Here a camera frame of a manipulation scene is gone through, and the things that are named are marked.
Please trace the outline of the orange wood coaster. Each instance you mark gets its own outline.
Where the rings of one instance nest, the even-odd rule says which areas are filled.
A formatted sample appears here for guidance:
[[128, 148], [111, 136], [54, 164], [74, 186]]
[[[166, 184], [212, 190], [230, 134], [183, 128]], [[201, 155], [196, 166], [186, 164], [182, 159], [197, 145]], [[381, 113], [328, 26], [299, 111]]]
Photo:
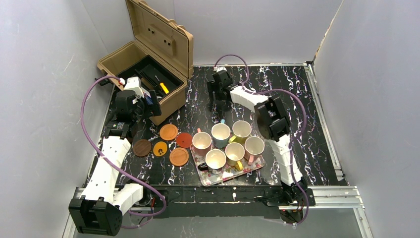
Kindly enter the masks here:
[[163, 140], [171, 141], [177, 137], [178, 127], [173, 124], [166, 124], [160, 129], [159, 135]]

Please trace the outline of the orange printed coaster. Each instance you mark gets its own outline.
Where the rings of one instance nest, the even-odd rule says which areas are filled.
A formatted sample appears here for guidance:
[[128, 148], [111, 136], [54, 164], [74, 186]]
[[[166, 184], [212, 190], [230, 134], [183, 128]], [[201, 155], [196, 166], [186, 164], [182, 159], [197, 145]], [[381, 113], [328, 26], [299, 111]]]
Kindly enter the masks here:
[[164, 141], [158, 141], [153, 146], [153, 154], [156, 157], [164, 156], [168, 151], [168, 145]]

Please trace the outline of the dark walnut wooden coaster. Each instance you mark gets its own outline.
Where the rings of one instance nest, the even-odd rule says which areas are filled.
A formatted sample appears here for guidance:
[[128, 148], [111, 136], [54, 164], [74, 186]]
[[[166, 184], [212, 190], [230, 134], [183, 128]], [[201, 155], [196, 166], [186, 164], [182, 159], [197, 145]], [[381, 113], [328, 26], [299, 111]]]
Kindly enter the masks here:
[[140, 139], [133, 144], [133, 153], [138, 157], [147, 156], [152, 149], [152, 144], [146, 139]]

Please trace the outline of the red coaster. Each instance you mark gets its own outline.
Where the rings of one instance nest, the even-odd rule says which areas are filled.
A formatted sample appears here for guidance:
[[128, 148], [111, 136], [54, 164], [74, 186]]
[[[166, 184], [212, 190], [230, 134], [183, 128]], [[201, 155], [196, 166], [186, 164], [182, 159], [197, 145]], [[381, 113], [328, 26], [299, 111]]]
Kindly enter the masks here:
[[176, 143], [182, 148], [189, 148], [192, 145], [192, 135], [186, 132], [180, 133], [176, 138]]

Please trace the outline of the light wood coaster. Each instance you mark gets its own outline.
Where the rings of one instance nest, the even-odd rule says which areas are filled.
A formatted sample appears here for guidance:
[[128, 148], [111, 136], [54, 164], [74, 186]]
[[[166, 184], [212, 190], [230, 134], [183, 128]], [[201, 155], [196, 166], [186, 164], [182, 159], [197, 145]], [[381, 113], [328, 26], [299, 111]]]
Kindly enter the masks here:
[[177, 147], [171, 151], [169, 159], [174, 166], [183, 166], [189, 160], [189, 152], [185, 148]]

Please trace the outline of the tan plastic toolbox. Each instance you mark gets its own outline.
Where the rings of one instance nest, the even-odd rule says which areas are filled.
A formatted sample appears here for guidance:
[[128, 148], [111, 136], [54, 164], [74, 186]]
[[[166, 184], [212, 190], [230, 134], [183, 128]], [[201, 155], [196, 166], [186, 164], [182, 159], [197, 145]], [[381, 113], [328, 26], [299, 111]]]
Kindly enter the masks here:
[[167, 19], [143, 0], [126, 1], [135, 39], [101, 58], [97, 67], [106, 75], [120, 72], [151, 56], [184, 84], [159, 101], [162, 115], [151, 117], [159, 125], [186, 103], [185, 89], [193, 75], [193, 35]]

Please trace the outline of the floral rectangular tray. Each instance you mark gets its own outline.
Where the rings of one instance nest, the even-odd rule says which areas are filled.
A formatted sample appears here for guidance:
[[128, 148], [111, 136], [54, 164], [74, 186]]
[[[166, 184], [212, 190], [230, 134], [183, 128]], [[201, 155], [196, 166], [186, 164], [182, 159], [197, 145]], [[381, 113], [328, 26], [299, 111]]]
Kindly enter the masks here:
[[262, 156], [259, 156], [257, 159], [255, 159], [252, 165], [248, 165], [248, 161], [245, 158], [243, 158], [240, 161], [243, 165], [243, 169], [241, 171], [238, 171], [235, 167], [225, 164], [220, 173], [212, 174], [208, 170], [201, 171], [199, 169], [199, 165], [205, 163], [205, 156], [200, 156], [199, 154], [197, 154], [193, 145], [190, 146], [190, 151], [192, 154], [191, 157], [193, 158], [194, 164], [196, 166], [199, 179], [203, 186], [211, 186], [214, 184], [222, 183], [235, 177], [261, 169], [265, 166], [265, 160]]

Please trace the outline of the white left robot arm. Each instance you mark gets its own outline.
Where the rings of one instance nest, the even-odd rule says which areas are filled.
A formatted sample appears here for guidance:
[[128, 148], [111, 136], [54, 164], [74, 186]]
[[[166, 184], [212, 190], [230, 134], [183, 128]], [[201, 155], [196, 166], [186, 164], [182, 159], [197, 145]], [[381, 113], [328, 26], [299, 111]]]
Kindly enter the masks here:
[[81, 234], [115, 236], [122, 227], [123, 216], [143, 199], [144, 188], [162, 196], [121, 168], [131, 147], [128, 138], [132, 127], [144, 114], [145, 97], [134, 90], [120, 91], [116, 94], [115, 105], [114, 119], [105, 129], [101, 148], [89, 136], [84, 109], [81, 109], [82, 130], [99, 154], [87, 186], [79, 198], [71, 199], [68, 207], [76, 230]]

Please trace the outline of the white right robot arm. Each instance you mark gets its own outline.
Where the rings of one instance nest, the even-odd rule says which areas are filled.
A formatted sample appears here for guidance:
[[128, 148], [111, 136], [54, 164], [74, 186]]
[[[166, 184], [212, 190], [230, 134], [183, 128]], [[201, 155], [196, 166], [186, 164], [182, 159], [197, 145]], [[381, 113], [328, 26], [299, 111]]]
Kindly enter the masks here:
[[293, 155], [290, 120], [281, 98], [245, 89], [233, 82], [224, 67], [215, 67], [212, 76], [213, 80], [207, 83], [211, 101], [230, 101], [254, 112], [258, 130], [271, 145], [280, 168], [283, 201], [303, 202], [309, 207], [308, 185]]

